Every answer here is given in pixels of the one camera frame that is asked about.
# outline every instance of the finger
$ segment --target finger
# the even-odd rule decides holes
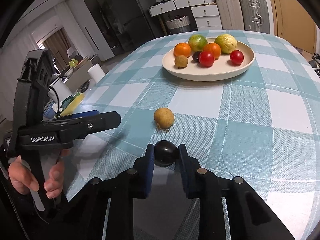
[[[62,192],[62,187],[58,188],[58,189],[56,189],[54,191],[48,191],[47,192],[47,197],[48,198],[55,198],[55,197],[59,196],[61,194],[61,192]]]
[[[39,183],[35,176],[20,163],[21,159],[16,159],[9,166],[9,176],[13,187],[21,194],[25,194],[25,187],[34,191],[39,190]]]
[[[60,180],[52,180],[52,179],[48,179],[45,183],[44,183],[44,189],[46,191],[54,191],[58,188],[62,188],[63,185],[63,178],[61,178]]]
[[[63,160],[59,160],[57,164],[51,167],[49,171],[49,177],[53,180],[58,180],[64,173],[64,163]]]
[[[68,156],[69,154],[70,154],[70,149],[62,149],[62,150],[60,151],[60,155],[61,155],[62,157]]]

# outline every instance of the oval plate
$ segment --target oval plate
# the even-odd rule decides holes
[[[215,38],[207,38],[208,43],[214,42]],[[241,65],[235,66],[230,61],[230,55],[222,54],[209,68],[202,68],[199,63],[193,61],[192,56],[188,58],[189,63],[185,68],[178,69],[174,64],[175,56],[173,49],[164,55],[163,67],[172,75],[194,81],[215,81],[232,78],[246,71],[255,59],[254,51],[246,44],[238,41],[238,50],[244,55]]]

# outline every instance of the wooden door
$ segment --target wooden door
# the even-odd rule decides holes
[[[275,35],[309,53],[315,51],[316,25],[297,0],[271,0]]]

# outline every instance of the tablecloth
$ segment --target tablecloth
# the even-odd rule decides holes
[[[76,109],[117,111],[122,122],[117,129],[75,142],[73,154],[66,158],[68,199],[90,178],[115,177],[132,167],[148,143],[166,139],[185,143],[189,155],[217,176],[242,176],[295,239],[305,239],[320,219],[319,77],[282,38],[247,31],[194,33],[207,38],[229,33],[249,45],[256,59],[235,78],[193,82],[162,67],[164,54],[188,42],[193,33],[165,36],[139,47]],[[169,133],[154,124],[153,113],[160,107],[174,112]],[[183,200],[177,183],[174,165],[155,167],[148,207],[135,204],[135,239],[197,239],[199,200]],[[148,214],[152,210],[164,212]]]

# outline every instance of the white cylinder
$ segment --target white cylinder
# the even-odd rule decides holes
[[[96,64],[90,68],[88,70],[88,74],[96,83],[98,83],[106,75],[99,64]]]
[[[63,102],[67,97],[72,95],[70,89],[63,83],[61,78],[57,78],[51,86],[56,90],[60,102]],[[58,102],[57,96],[52,89],[49,89],[48,96],[56,103]]]

